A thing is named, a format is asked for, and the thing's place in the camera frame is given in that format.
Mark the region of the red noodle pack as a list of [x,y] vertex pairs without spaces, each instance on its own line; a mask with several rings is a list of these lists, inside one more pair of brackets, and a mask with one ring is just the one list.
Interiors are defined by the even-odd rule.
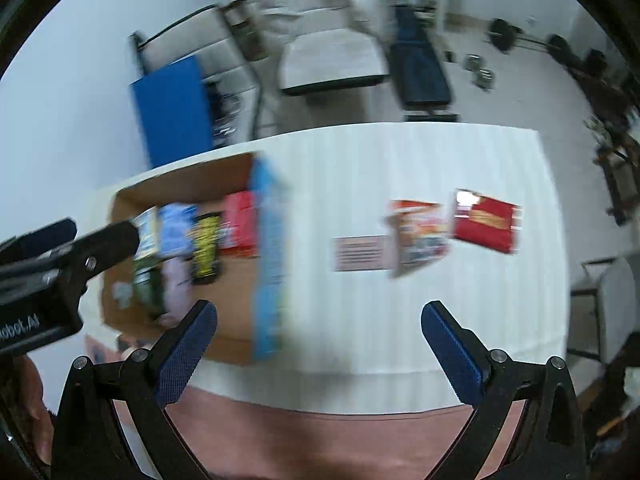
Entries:
[[243,258],[254,257],[256,218],[252,192],[236,192],[224,198],[220,234],[220,248],[224,254]]

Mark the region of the red flat packet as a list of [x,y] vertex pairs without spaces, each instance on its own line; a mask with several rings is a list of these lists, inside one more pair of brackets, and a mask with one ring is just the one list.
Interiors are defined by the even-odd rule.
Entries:
[[459,188],[454,193],[451,235],[502,254],[513,254],[523,218],[518,205]]

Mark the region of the white quilted chair back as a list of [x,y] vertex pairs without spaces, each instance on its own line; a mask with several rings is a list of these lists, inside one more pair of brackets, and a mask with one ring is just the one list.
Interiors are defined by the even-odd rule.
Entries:
[[214,84],[220,93],[234,94],[240,100],[231,142],[258,138],[262,85],[219,6],[204,6],[149,38],[133,32],[129,41],[139,70],[145,74],[189,56],[196,58],[204,84]]

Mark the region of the green snack bag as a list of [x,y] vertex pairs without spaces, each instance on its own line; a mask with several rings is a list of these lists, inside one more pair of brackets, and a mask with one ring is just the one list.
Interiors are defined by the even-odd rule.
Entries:
[[162,272],[157,266],[134,270],[134,296],[151,320],[157,320],[166,310]]

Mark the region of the dark blue weight bench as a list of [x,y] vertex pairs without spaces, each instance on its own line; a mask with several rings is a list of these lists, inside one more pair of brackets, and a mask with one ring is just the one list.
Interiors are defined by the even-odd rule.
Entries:
[[460,116],[449,109],[449,82],[416,7],[407,0],[390,0],[390,7],[395,18],[395,38],[388,62],[405,121],[460,122]]

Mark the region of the striped cream tablecloth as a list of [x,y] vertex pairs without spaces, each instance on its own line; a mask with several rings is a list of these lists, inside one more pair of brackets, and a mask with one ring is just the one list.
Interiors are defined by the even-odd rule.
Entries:
[[562,214],[538,132],[384,122],[281,134],[104,188],[81,227],[242,188],[256,194],[257,254],[198,289],[218,311],[198,390],[329,414],[454,405],[422,334],[433,300],[514,359],[564,351]]

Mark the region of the chrome dumbbell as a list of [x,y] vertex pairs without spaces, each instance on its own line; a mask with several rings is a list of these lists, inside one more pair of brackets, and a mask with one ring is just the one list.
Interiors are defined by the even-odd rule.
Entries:
[[473,76],[473,84],[484,91],[491,91],[495,87],[495,72],[488,68],[484,58],[478,54],[468,54],[463,68]]

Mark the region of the white padded chair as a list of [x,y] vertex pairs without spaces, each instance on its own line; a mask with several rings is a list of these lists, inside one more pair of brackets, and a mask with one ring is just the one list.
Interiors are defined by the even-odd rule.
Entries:
[[383,0],[247,0],[287,96],[376,86],[390,73]]

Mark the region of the black barbell on floor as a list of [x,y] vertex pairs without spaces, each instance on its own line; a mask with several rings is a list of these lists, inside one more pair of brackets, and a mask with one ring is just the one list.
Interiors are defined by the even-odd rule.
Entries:
[[552,58],[563,66],[588,70],[605,70],[608,67],[604,53],[590,49],[584,58],[580,58],[570,47],[567,40],[559,35],[550,35],[546,40],[539,40],[524,34],[523,29],[503,20],[495,18],[487,29],[489,42],[500,52],[509,53],[516,47],[543,47]]

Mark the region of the orange snack bag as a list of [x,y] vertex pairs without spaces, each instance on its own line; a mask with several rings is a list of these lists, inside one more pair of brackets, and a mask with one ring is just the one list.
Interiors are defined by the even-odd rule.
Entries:
[[397,261],[393,277],[429,266],[448,252],[449,228],[444,206],[420,200],[392,200],[386,218]]

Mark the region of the light blue tissue pack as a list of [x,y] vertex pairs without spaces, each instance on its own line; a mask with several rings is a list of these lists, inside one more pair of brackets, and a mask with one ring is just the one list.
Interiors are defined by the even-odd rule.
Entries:
[[192,231],[198,207],[172,203],[160,207],[160,258],[190,258],[193,254]]

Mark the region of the cream blue tissue pack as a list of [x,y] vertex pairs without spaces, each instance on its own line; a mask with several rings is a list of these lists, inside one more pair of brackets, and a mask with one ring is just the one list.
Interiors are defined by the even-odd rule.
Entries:
[[132,219],[132,223],[137,228],[139,235],[139,246],[134,258],[142,260],[156,257],[160,251],[157,208],[151,207],[143,211]]

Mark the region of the black shoe shine wipes pack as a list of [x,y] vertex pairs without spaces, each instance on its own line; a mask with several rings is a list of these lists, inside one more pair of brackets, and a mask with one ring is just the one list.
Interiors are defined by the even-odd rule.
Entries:
[[210,212],[195,218],[192,231],[193,254],[191,278],[194,285],[205,285],[216,281],[221,274],[219,237],[221,214]]

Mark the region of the lilac soft pack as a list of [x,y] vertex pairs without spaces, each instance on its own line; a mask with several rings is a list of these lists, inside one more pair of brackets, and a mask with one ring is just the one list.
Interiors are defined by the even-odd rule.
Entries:
[[164,313],[160,316],[160,325],[174,328],[192,307],[190,262],[179,257],[165,260],[162,277]]

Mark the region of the pink green life card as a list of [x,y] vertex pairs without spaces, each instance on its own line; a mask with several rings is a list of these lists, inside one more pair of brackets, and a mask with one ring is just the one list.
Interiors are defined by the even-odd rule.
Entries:
[[392,270],[397,257],[390,236],[339,237],[334,240],[336,272]]

